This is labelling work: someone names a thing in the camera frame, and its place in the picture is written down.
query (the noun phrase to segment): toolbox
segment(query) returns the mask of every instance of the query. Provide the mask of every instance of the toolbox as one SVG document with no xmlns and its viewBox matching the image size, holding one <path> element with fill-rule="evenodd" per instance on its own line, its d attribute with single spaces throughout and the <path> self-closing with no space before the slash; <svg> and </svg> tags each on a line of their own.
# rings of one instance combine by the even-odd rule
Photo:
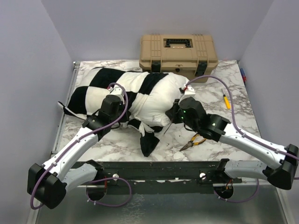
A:
<svg viewBox="0 0 299 224">
<path fill-rule="evenodd" d="M 218 65 L 210 35 L 144 35 L 139 66 L 143 71 L 173 72 L 189 80 L 210 75 Z M 206 82 L 207 78 L 196 82 Z"/>
</svg>

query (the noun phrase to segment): checkered fabric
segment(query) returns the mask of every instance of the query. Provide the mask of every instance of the checkered fabric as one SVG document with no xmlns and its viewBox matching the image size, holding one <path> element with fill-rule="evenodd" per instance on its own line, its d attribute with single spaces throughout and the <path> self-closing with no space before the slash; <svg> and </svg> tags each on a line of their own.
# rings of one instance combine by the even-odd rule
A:
<svg viewBox="0 0 299 224">
<path fill-rule="evenodd" d="M 136 128 L 142 137 L 153 133 L 151 127 L 164 127 L 170 124 L 165 112 L 172 108 L 175 99 L 181 98 L 179 88 L 188 79 L 174 73 L 149 73 L 122 71 L 106 67 L 90 70 L 83 77 L 71 96 L 68 106 L 59 104 L 65 114 L 86 119 L 97 111 L 103 99 L 109 94 L 110 83 L 122 85 L 128 95 L 130 112 L 129 126 Z"/>
</svg>

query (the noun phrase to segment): yellow screwdriver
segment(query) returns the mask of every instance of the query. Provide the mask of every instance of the yellow screwdriver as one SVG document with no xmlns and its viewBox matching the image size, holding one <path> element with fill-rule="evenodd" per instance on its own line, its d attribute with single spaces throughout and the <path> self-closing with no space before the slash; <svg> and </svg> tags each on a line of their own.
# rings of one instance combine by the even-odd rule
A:
<svg viewBox="0 0 299 224">
<path fill-rule="evenodd" d="M 228 109 L 230 109 L 230 104 L 229 104 L 227 96 L 225 95 L 224 89 L 222 89 L 222 92 L 223 92 L 223 99 L 224 99 L 225 105 Z"/>
</svg>

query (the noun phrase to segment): wire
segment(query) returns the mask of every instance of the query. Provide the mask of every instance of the wire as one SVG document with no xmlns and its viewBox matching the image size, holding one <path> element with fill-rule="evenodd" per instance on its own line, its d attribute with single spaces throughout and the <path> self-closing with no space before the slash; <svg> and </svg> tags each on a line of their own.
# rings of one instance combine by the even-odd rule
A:
<svg viewBox="0 0 299 224">
<path fill-rule="evenodd" d="M 188 86 L 189 84 L 191 84 L 192 82 L 194 82 L 194 81 L 197 80 L 197 79 L 200 79 L 200 78 L 207 78 L 207 77 L 217 79 L 217 80 L 218 80 L 219 82 L 221 82 L 221 83 L 225 86 L 225 88 L 227 89 L 228 94 L 229 94 L 229 98 L 230 98 L 231 107 L 232 107 L 232 110 L 231 110 L 231 111 L 232 111 L 233 125 L 234 125 L 234 127 L 235 127 L 235 129 L 236 129 L 237 132 L 239 132 L 239 133 L 240 133 L 242 136 L 244 136 L 245 138 L 247 138 L 247 139 L 253 141 L 254 143 L 257 143 L 258 145 L 261 145 L 261 146 L 263 146 L 263 147 L 265 147 L 265 148 L 267 148 L 267 149 L 269 149 L 269 150 L 271 150 L 271 151 L 274 151 L 274 152 L 277 152 L 277 153 L 280 153 L 280 154 L 289 156 L 289 157 L 291 157 L 291 158 L 296 159 L 296 160 L 299 161 L 299 157 L 297 157 L 297 156 L 295 156 L 295 155 L 292 155 L 292 154 L 290 154 L 290 153 L 286 153 L 286 152 L 278 151 L 277 149 L 275 149 L 275 148 L 273 148 L 273 147 L 271 147 L 271 146 L 268 146 L 268 145 L 266 145 L 266 144 L 260 142 L 259 140 L 256 140 L 256 139 L 254 139 L 254 138 L 251 138 L 250 136 L 248 136 L 246 133 L 243 133 L 243 132 L 239 129 L 239 127 L 237 126 L 237 123 L 236 123 L 236 121 L 235 121 L 235 107 L 234 107 L 234 104 L 233 104 L 233 96 L 232 96 L 232 93 L 231 93 L 231 91 L 229 90 L 229 88 L 228 88 L 228 86 L 226 85 L 226 83 L 225 83 L 224 81 L 222 81 L 220 78 L 218 78 L 218 77 L 216 77 L 216 76 L 200 76 L 200 77 L 196 77 L 196 78 L 192 79 L 191 81 L 189 81 L 189 82 L 186 84 L 186 86 Z"/>
<path fill-rule="evenodd" d="M 228 185 L 229 185 L 230 183 L 232 183 L 232 179 L 230 179 L 229 182 L 226 184 L 226 186 L 225 186 L 226 190 L 228 189 Z"/>
<path fill-rule="evenodd" d="M 255 192 L 253 193 L 252 196 L 250 196 L 249 198 L 247 199 L 244 199 L 244 200 L 240 200 L 240 201 L 235 201 L 235 200 L 229 200 L 229 199 L 225 199 L 225 198 L 222 198 L 220 197 L 216 191 L 214 190 L 214 193 L 218 196 L 218 198 L 222 201 L 225 201 L 225 202 L 230 202 L 230 203 L 243 203 L 243 202 L 247 202 L 247 201 L 250 201 L 252 198 L 254 198 L 255 196 L 257 196 L 258 192 L 259 192 L 259 189 L 260 189 L 260 182 L 259 180 L 257 179 L 256 180 L 256 190 Z"/>
<path fill-rule="evenodd" d="M 88 202 L 93 202 L 94 204 L 100 204 L 100 205 L 104 205 L 104 206 L 107 206 L 107 207 L 121 207 L 123 205 L 125 205 L 126 203 L 128 203 L 131 199 L 132 199 L 132 188 L 131 188 L 131 185 L 130 183 L 123 179 L 123 178 L 120 178 L 120 177 L 109 177 L 109 178 L 104 178 L 104 179 L 101 179 L 101 180 L 96 180 L 96 181 L 91 181 L 89 183 L 97 183 L 97 182 L 101 182 L 101 181 L 108 181 L 108 180 L 121 180 L 121 181 L 124 181 L 128 187 L 129 187 L 129 197 L 123 202 L 123 203 L 120 203 L 120 204 L 105 204 L 105 203 L 102 203 L 102 202 L 97 202 L 97 201 L 93 201 L 89 198 L 89 195 L 88 195 L 88 192 L 86 191 L 86 196 L 88 198 Z"/>
<path fill-rule="evenodd" d="M 128 95 L 127 95 L 127 93 L 126 93 L 125 88 L 122 87 L 121 85 L 119 85 L 118 83 L 110 83 L 109 86 L 108 86 L 108 88 L 110 88 L 112 85 L 117 85 L 117 86 L 119 86 L 119 87 L 123 90 L 123 92 L 124 92 L 124 94 L 125 94 L 126 102 L 128 102 Z M 32 190 L 32 194 L 31 194 L 31 198 L 30 198 L 30 207 L 31 207 L 31 209 L 36 210 L 36 209 L 39 209 L 39 208 L 41 208 L 41 207 L 43 206 L 43 204 L 40 204 L 40 205 L 37 206 L 37 207 L 35 207 L 35 206 L 33 205 L 34 196 L 35 196 L 35 194 L 36 194 L 36 190 L 37 190 L 39 184 L 41 183 L 41 181 L 43 180 L 43 178 L 47 175 L 47 173 L 48 173 L 48 172 L 55 166 L 55 164 L 56 164 L 59 160 L 61 160 L 61 158 L 62 158 L 62 157 L 63 157 L 63 156 L 64 156 L 64 155 L 65 155 L 65 154 L 72 148 L 72 147 L 74 147 L 78 142 L 80 142 L 83 138 L 85 138 L 85 137 L 87 137 L 87 136 L 89 136 L 89 135 L 91 135 L 91 134 L 97 133 L 97 132 L 99 132 L 99 131 L 101 131 L 101 130 L 103 130 L 103 129 L 105 129 L 105 128 L 108 128 L 108 127 L 114 125 L 115 123 L 119 122 L 119 120 L 125 115 L 127 109 L 128 109 L 128 104 L 125 104 L 125 108 L 124 108 L 122 114 L 121 114 L 115 121 L 111 122 L 111 123 L 108 124 L 108 125 L 105 125 L 105 126 L 103 126 L 103 127 L 100 127 L 100 128 L 98 128 L 98 129 L 95 129 L 95 130 L 93 130 L 93 131 L 91 131 L 91 132 L 89 132 L 89 133 L 86 133 L 86 134 L 82 135 L 81 137 L 79 137 L 79 138 L 77 139 L 77 141 L 72 142 L 72 143 L 71 143 L 71 144 L 70 144 L 70 145 L 69 145 L 69 146 L 68 146 L 68 147 L 61 153 L 61 155 L 57 157 L 57 159 L 56 159 L 56 160 L 49 166 L 48 169 L 46 169 L 46 171 L 45 171 L 45 172 L 41 175 L 41 177 L 37 180 L 37 182 L 36 182 L 36 184 L 35 184 L 35 186 L 34 186 L 34 188 L 33 188 L 33 190 Z"/>
<path fill-rule="evenodd" d="M 189 132 L 194 132 L 193 130 L 187 128 L 185 124 L 184 124 L 184 128 L 185 128 L 187 131 L 189 131 Z"/>
<path fill-rule="evenodd" d="M 111 130 L 113 130 L 113 129 L 117 129 L 117 128 L 120 128 L 120 127 L 121 127 L 121 123 L 120 123 L 120 122 L 117 122 L 117 123 L 118 123 L 118 126 L 116 126 L 116 127 L 112 127 Z"/>
</svg>

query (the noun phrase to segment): white marble tabletop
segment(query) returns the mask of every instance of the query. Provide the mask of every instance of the white marble tabletop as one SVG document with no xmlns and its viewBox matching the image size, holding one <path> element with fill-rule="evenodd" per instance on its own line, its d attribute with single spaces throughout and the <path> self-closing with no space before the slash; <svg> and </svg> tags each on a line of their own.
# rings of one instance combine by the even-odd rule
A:
<svg viewBox="0 0 299 224">
<path fill-rule="evenodd" d="M 76 86 L 86 72 L 99 66 L 141 71 L 138 61 L 81 62 Z M 219 61 L 218 67 L 212 74 L 221 78 L 232 91 L 237 125 L 259 136 L 256 120 L 237 62 Z M 223 100 L 221 91 L 223 86 L 221 83 L 210 78 L 206 83 L 196 83 L 192 86 L 196 90 L 196 99 L 203 104 L 207 113 L 219 114 L 232 120 L 231 110 L 226 108 Z M 81 120 L 67 117 L 59 150 L 75 136 L 81 125 Z M 180 152 L 180 148 L 194 135 L 194 133 L 185 130 L 182 124 L 173 124 L 165 134 L 163 133 L 164 130 L 156 135 L 160 142 L 152 154 L 149 157 L 144 157 L 140 149 L 140 133 L 138 131 L 133 128 L 115 129 L 105 135 L 94 147 L 90 148 L 79 161 L 90 159 L 96 161 L 219 161 L 222 158 L 245 161 L 257 160 L 235 147 L 211 140 L 206 140 L 199 146 Z"/>
</svg>

